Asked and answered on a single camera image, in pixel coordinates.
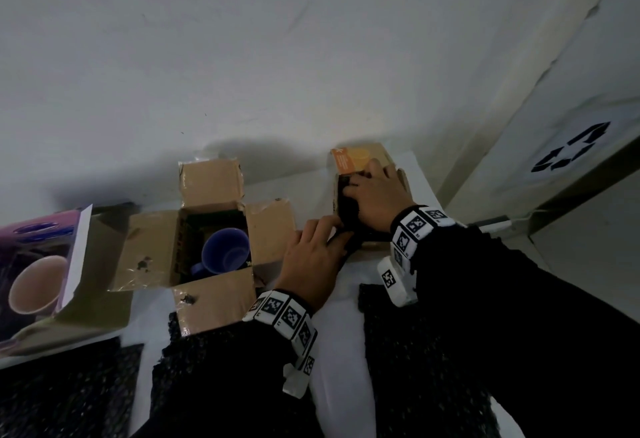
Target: open cardboard box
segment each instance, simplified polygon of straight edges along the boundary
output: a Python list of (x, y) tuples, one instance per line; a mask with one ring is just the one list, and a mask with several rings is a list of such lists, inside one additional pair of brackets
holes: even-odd
[[(286, 199), (243, 204), (243, 177), (237, 160), (206, 160), (180, 166), (179, 210), (144, 212), (129, 219), (112, 291), (172, 288), (183, 336), (242, 320), (256, 288), (277, 275), (295, 230)], [(246, 267), (192, 281), (202, 245), (212, 232), (237, 227), (247, 232)]]
[[(109, 214), (68, 210), (0, 229), (0, 356), (27, 355), (121, 329), (129, 322), (131, 295), (108, 291), (125, 232), (105, 222)], [(29, 264), (45, 257), (68, 260), (52, 313), (16, 314), (6, 301)]]
[[(391, 165), (393, 160), (389, 153), (379, 142), (334, 148), (331, 153), (337, 169), (333, 190), (333, 212), (340, 215), (346, 230), (356, 231), (364, 238), (362, 243), (363, 250), (388, 252), (390, 250), (390, 234), (374, 231), (360, 222), (358, 220), (357, 202), (354, 199), (345, 197), (342, 194), (342, 189), (349, 185), (349, 177), (351, 175), (354, 173), (362, 175), (364, 173), (364, 168), (371, 159), (378, 159), (382, 167)], [(409, 181), (404, 170), (397, 169), (397, 174), (404, 189), (411, 194)]]

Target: black sleeve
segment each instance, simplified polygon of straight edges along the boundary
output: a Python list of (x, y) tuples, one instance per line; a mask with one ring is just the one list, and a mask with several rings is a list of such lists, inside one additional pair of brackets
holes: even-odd
[(636, 321), (477, 228), (433, 229), (412, 269), (450, 358), (476, 374), (526, 438), (637, 435)]
[(282, 368), (296, 360), (291, 342), (257, 321), (235, 325), (234, 338), (208, 350), (134, 438), (269, 434), (286, 424), (287, 406), (299, 401), (282, 392)]

